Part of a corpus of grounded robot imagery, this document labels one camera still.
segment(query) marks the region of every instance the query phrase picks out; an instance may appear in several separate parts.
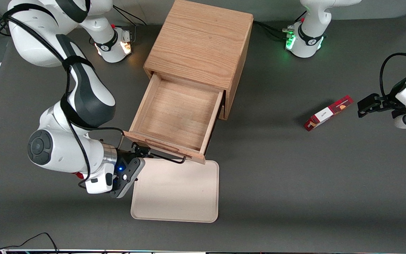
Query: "gray tabletop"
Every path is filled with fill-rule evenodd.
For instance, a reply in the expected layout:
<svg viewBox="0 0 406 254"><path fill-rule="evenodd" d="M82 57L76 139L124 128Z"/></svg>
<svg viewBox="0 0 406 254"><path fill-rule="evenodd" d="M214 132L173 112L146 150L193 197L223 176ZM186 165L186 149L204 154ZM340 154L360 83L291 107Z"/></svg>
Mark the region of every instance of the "gray tabletop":
<svg viewBox="0 0 406 254"><path fill-rule="evenodd" d="M117 100L105 126L129 129L159 29L139 27L134 53L115 64L96 54L83 29L69 35ZM211 224L135 220L132 190L119 200L88 195L74 175L33 165L27 140L61 97L65 73L27 63L10 43L0 69L0 246L46 231L62 249L406 253L406 130L389 112L358 119L356 105L312 132L303 128L334 100L379 92L382 61L406 52L406 17L333 21L327 33L314 57L298 59L253 28L230 118L217 122L208 148L220 165ZM406 59L391 61L387 88L405 76ZM26 247L51 248L47 239Z"/></svg>

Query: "wooden cabinet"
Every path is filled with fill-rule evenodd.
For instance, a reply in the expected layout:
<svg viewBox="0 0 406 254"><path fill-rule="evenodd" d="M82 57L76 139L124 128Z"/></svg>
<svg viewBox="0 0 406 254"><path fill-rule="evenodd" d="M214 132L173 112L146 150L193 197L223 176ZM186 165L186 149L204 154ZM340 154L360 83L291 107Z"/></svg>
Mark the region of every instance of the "wooden cabinet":
<svg viewBox="0 0 406 254"><path fill-rule="evenodd" d="M217 118L230 114L253 16L176 0L145 62L151 78L125 135L204 163Z"/></svg>

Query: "red snack box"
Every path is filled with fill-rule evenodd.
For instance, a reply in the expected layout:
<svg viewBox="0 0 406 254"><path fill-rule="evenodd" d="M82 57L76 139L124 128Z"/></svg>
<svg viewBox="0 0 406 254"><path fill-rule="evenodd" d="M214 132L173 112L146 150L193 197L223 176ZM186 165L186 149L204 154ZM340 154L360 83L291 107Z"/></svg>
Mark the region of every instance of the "red snack box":
<svg viewBox="0 0 406 254"><path fill-rule="evenodd" d="M329 120L339 112L343 111L347 108L350 104L353 103L352 98L349 95L337 100L332 105L328 106L327 108L322 109L318 113L314 114L313 116L308 119L305 123L305 129L307 131L311 131L312 129L318 127L323 122Z"/></svg>

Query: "wooden drawer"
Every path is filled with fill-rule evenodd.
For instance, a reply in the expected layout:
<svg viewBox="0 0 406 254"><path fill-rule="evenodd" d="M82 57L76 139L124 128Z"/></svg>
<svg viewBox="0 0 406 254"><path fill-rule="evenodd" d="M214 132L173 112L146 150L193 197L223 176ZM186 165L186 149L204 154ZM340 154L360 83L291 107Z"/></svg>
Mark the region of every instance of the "wooden drawer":
<svg viewBox="0 0 406 254"><path fill-rule="evenodd" d="M221 89L153 73L125 136L156 150L204 164L223 97Z"/></svg>

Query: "beige tray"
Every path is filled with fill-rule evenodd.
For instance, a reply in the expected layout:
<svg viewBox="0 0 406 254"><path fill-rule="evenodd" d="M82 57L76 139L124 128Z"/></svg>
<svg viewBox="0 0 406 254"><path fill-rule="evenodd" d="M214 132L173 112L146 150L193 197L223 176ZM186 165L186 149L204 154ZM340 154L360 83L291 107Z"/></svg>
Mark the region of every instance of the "beige tray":
<svg viewBox="0 0 406 254"><path fill-rule="evenodd" d="M145 159L134 183L131 215L138 220L211 223L219 215L219 165Z"/></svg>

